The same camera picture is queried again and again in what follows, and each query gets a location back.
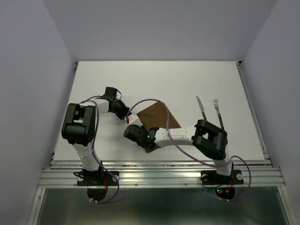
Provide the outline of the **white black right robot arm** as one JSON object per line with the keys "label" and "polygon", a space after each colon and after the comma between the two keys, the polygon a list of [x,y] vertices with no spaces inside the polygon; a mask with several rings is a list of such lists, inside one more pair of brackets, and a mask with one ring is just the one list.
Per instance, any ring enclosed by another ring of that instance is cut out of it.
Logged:
{"label": "white black right robot arm", "polygon": [[233,163],[227,151],[227,132],[206,120],[198,120],[193,127],[171,129],[153,127],[146,130],[142,125],[129,124],[123,136],[149,151],[175,146],[186,156],[196,160],[180,148],[193,146],[213,160],[219,182],[226,183],[233,177]]}

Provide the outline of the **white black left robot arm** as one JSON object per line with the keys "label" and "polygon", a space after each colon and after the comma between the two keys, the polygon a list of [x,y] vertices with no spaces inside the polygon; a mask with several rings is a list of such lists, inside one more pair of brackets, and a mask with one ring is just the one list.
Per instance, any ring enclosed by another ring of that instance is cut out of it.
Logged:
{"label": "white black left robot arm", "polygon": [[102,168],[94,144],[101,114],[113,113],[124,120],[129,108],[121,98],[118,89],[106,87],[101,96],[92,96],[67,106],[61,135],[72,145],[81,160],[82,170],[74,173],[79,186],[101,186],[109,181],[109,173]]}

